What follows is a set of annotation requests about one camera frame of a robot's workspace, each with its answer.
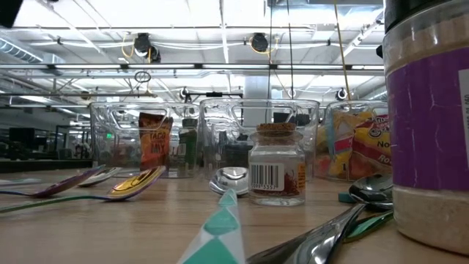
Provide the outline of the silver spoon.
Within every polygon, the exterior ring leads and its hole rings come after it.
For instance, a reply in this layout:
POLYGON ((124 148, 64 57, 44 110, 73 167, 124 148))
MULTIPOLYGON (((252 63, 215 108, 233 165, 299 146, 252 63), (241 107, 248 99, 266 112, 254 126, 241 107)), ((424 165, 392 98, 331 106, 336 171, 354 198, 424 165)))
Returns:
MULTIPOLYGON (((100 172, 94 174, 84 182, 78 184, 79 187, 90 187, 97 185, 98 183, 102 183, 113 177, 116 173, 118 173, 122 167, 110 167, 101 170, 100 172)), ((31 184, 39 184, 41 183, 41 179, 37 178, 24 178, 24 179, 14 179, 14 180, 0 180, 0 187, 4 186, 19 186, 19 185, 31 185, 31 184)))

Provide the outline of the green-lid spice jar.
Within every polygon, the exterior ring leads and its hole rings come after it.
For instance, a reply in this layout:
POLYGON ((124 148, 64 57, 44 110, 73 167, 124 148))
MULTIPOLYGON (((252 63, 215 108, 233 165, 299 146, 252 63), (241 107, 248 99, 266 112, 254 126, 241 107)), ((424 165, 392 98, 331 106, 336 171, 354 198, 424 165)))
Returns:
POLYGON ((178 175, 181 177, 192 177, 196 165, 196 144, 198 137, 198 120, 186 118, 182 121, 179 130, 178 146, 178 175))

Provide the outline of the purple-label jar black lid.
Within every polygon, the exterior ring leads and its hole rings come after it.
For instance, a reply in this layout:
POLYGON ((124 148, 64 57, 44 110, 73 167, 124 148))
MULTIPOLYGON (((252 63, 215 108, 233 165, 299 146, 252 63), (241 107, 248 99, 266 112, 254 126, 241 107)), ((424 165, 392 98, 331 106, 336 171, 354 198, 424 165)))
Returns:
POLYGON ((385 0, 398 231, 469 255, 469 0, 385 0))

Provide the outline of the black monitor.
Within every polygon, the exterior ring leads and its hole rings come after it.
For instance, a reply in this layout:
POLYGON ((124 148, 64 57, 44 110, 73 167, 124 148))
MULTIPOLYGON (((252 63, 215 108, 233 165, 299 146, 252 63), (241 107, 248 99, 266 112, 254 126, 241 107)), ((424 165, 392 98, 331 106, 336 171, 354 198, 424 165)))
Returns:
POLYGON ((296 124, 296 126, 306 126, 310 123, 311 119, 308 114, 289 114, 274 112, 273 113, 273 122, 290 122, 296 124))

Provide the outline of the small cork-stoppered glass jar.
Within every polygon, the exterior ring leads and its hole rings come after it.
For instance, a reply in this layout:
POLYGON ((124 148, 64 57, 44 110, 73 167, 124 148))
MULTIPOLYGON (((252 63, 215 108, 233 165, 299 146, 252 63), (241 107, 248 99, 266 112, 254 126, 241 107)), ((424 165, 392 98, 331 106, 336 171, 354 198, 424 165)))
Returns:
POLYGON ((258 205, 298 206, 306 201, 303 135, 290 122, 262 123, 250 135, 248 196, 258 205))

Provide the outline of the clear plastic bin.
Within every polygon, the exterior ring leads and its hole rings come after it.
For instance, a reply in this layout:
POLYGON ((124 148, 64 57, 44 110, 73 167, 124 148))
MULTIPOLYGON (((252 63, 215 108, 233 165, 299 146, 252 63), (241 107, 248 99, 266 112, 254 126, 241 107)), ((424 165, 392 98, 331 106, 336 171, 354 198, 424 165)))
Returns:
POLYGON ((273 113, 308 114, 306 126, 296 126, 303 135, 300 146, 306 156, 306 179, 314 176, 313 163, 320 103, 287 99, 206 99, 200 103, 199 141, 203 157, 202 175, 210 179, 224 167, 248 166, 250 135, 262 123, 274 123, 273 113))
POLYGON ((163 176, 186 178, 178 175, 179 130, 182 127, 182 121, 186 118, 197 119, 199 124, 197 105, 155 101, 100 102, 91 103, 90 111, 94 164, 122 167, 122 172, 127 175, 134 175, 141 171, 139 167, 141 161, 139 114, 144 112, 172 117, 169 168, 163 176), (112 138, 107 139, 107 133, 111 133, 112 138))
MULTIPOLYGON (((325 117, 317 130, 317 145, 316 145, 316 158, 314 160, 314 170, 317 177, 323 177, 330 180, 341 180, 334 177, 327 176, 327 168, 329 164, 329 157, 325 154, 326 146, 326 132, 325 123, 331 112, 341 111, 349 113, 358 113, 360 111, 372 111, 374 116, 388 114, 388 104, 384 101, 378 100, 351 100, 331 103, 325 110, 325 117)), ((348 178, 343 181, 355 181, 348 178)))

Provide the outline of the red ramen packet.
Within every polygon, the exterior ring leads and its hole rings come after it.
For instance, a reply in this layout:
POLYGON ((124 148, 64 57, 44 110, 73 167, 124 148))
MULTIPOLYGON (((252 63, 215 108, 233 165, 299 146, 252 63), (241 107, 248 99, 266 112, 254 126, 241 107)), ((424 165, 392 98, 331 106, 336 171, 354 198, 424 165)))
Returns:
POLYGON ((388 115, 377 115, 355 127, 349 159, 351 180, 391 173, 391 141, 388 115))

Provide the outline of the silver ventilation duct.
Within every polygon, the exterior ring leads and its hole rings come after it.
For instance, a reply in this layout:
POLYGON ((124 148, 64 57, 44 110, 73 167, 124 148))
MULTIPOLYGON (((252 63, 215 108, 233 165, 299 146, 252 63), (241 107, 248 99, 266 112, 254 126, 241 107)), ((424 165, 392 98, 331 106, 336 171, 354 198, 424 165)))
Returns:
POLYGON ((0 34, 0 53, 19 59, 26 64, 61 64, 64 60, 56 54, 37 51, 29 48, 19 40, 13 40, 0 34))

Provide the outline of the long ceiling rail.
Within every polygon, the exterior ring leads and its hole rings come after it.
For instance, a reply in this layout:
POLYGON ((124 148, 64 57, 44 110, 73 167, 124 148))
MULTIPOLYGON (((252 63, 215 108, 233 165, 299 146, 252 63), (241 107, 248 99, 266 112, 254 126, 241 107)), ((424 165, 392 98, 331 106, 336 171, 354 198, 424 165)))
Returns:
POLYGON ((341 70, 343 65, 307 64, 0 64, 0 70, 341 70))

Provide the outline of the yellow ramen packet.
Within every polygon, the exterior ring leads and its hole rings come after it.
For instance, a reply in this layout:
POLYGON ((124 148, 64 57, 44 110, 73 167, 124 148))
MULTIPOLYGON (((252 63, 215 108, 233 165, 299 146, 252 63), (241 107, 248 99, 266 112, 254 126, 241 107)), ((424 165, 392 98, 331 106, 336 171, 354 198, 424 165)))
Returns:
POLYGON ((355 127, 373 118, 372 111, 349 113, 335 111, 333 113, 333 131, 336 137, 353 134, 355 127))

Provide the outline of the brown taco mix packet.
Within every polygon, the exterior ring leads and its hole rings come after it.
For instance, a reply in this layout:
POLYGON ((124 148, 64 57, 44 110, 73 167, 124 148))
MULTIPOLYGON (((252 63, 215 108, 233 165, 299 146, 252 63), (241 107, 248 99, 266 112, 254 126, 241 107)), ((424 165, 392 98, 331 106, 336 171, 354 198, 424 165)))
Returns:
POLYGON ((173 118, 164 114, 139 114, 140 170, 157 166, 169 168, 169 146, 173 118))

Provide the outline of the purple-bowled iridescent spoon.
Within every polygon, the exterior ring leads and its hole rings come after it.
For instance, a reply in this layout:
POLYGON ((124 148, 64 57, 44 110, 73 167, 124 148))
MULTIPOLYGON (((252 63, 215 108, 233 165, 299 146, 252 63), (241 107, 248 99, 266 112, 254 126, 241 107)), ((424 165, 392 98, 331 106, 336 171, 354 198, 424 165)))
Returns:
POLYGON ((347 234, 347 237, 344 239, 344 243, 352 243, 366 237, 372 232, 380 229, 393 218, 394 212, 389 210, 379 215, 357 220, 351 231, 347 234))

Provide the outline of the black spoon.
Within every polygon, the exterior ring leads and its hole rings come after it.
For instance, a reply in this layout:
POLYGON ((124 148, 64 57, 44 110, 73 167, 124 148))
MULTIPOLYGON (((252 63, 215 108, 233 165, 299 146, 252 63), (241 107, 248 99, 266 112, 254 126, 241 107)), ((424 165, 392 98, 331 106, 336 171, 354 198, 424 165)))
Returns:
POLYGON ((371 206, 392 208, 391 175, 372 175, 356 180, 349 195, 356 204, 345 212, 289 241, 250 256, 247 264, 332 264, 352 223, 371 206))

